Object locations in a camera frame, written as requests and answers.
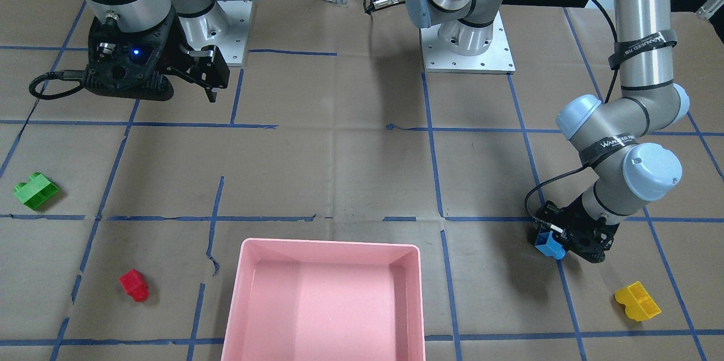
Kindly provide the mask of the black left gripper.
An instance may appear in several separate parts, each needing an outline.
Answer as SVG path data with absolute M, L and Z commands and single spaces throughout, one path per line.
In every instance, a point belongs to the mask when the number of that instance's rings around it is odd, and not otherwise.
M 602 263 L 612 247 L 620 216 L 600 204 L 594 191 L 585 191 L 566 207 L 546 201 L 535 212 L 535 221 L 541 231 L 551 232 L 551 239 L 564 251 L 590 263 Z

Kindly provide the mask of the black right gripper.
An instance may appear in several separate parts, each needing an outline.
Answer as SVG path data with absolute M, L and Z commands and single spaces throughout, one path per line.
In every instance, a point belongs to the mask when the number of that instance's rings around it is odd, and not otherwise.
M 188 45 L 174 8 L 145 31 L 125 33 L 118 21 L 94 18 L 88 34 L 88 64 L 82 79 L 99 96 L 167 101 L 174 95 L 169 75 L 201 87 L 210 103 L 227 88 L 230 68 L 217 45 Z

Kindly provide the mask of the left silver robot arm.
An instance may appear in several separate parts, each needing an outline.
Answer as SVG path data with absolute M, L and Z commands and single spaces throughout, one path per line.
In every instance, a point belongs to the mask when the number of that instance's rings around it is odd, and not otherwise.
M 502 0 L 406 0 L 418 28 L 460 27 L 487 32 Z M 547 201 L 531 217 L 538 224 L 536 248 L 556 260 L 567 252 L 600 263 L 620 223 L 657 201 L 681 180 L 677 156 L 655 143 L 641 143 L 649 132 L 679 121 L 690 106 L 673 80 L 670 0 L 614 0 L 613 54 L 608 64 L 622 95 L 601 101 L 579 96 L 558 114 L 562 134 L 577 150 L 581 169 L 597 180 L 569 206 Z

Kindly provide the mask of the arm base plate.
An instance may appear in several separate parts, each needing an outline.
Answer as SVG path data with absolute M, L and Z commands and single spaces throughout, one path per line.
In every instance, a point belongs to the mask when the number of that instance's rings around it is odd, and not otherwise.
M 253 2 L 216 2 L 205 15 L 181 18 L 188 43 L 196 50 L 219 47 L 230 67 L 243 67 L 248 48 Z
M 420 30 L 424 70 L 439 73 L 512 74 L 516 67 L 500 12 L 491 25 L 458 20 Z

